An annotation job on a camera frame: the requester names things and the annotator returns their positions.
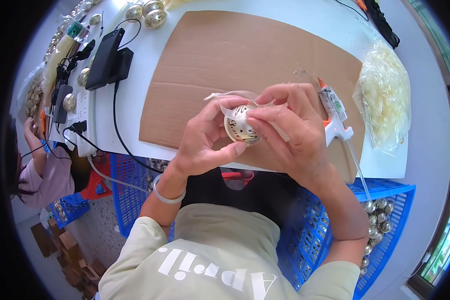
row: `red stool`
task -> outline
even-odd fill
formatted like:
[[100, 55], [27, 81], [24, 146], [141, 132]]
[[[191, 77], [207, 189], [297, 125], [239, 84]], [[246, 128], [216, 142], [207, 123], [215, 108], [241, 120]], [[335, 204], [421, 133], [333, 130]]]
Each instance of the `red stool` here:
[[[110, 177], [110, 158], [109, 154], [105, 155], [106, 163], [95, 165], [98, 171], [102, 172], [102, 174]], [[80, 192], [80, 196], [83, 199], [88, 200], [96, 200], [102, 197], [107, 197], [113, 194], [113, 192], [108, 189], [103, 181], [103, 177], [98, 175], [98, 173], [92, 168], [90, 173], [90, 179], [88, 180], [87, 187]], [[104, 191], [100, 194], [97, 194], [97, 186], [100, 184]]]
[[242, 177], [242, 174], [240, 174], [239, 172], [223, 172], [222, 173], [223, 180], [225, 180], [225, 181], [227, 181], [227, 180], [242, 180], [244, 183], [243, 186], [246, 186], [247, 183], [249, 183], [249, 181], [251, 181], [254, 176], [255, 176], [255, 173], [252, 173], [252, 177], [244, 179]]

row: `black hair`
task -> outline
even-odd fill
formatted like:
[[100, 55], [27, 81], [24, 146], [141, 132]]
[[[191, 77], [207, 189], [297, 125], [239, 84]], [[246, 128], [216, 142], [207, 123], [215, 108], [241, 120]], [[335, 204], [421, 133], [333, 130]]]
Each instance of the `black hair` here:
[[21, 184], [27, 183], [26, 180], [20, 179], [20, 174], [24, 170], [24, 167], [18, 168], [18, 145], [17, 145], [17, 129], [15, 127], [15, 118], [11, 114], [8, 115], [8, 128], [6, 130], [6, 147], [5, 157], [5, 186], [6, 191], [12, 199], [14, 196], [18, 196], [23, 202], [22, 195], [33, 195], [36, 191], [29, 191], [21, 189]]

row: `power strip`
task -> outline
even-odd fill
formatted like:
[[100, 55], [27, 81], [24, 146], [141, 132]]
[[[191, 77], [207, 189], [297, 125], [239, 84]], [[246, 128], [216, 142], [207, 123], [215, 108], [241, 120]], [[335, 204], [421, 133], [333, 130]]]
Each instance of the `power strip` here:
[[[97, 144], [95, 132], [95, 96], [96, 92], [90, 92], [82, 89], [77, 95], [77, 119], [78, 121], [87, 121], [87, 130], [82, 133], [90, 142]], [[87, 155], [95, 154], [97, 149], [87, 141], [77, 135], [78, 156], [81, 158]]]

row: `person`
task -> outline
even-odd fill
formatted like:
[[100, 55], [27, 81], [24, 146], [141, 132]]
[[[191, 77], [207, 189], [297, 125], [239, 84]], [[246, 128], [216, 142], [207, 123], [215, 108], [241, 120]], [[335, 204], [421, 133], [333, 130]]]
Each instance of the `person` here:
[[76, 149], [71, 151], [62, 142], [57, 142], [52, 152], [46, 153], [36, 136], [34, 123], [29, 117], [24, 124], [25, 140], [33, 150], [32, 159], [22, 165], [22, 154], [18, 151], [18, 180], [10, 195], [17, 195], [28, 207], [41, 208], [83, 191], [89, 182], [91, 166], [86, 157], [78, 157]]
[[[220, 101], [228, 107], [247, 102], [238, 96]], [[314, 109], [317, 94], [310, 84], [279, 84], [256, 102], [275, 105], [247, 111], [246, 121], [289, 177], [259, 172], [242, 190], [225, 187], [217, 167], [246, 145], [235, 141], [211, 150], [227, 136], [220, 103], [211, 101], [186, 124], [176, 156], [98, 284], [101, 299], [352, 299], [368, 218], [327, 159], [322, 118]], [[323, 264], [298, 292], [282, 275], [276, 254], [296, 184], [321, 200], [334, 237]], [[181, 202], [167, 203], [183, 194]], [[173, 221], [175, 240], [167, 243]]]

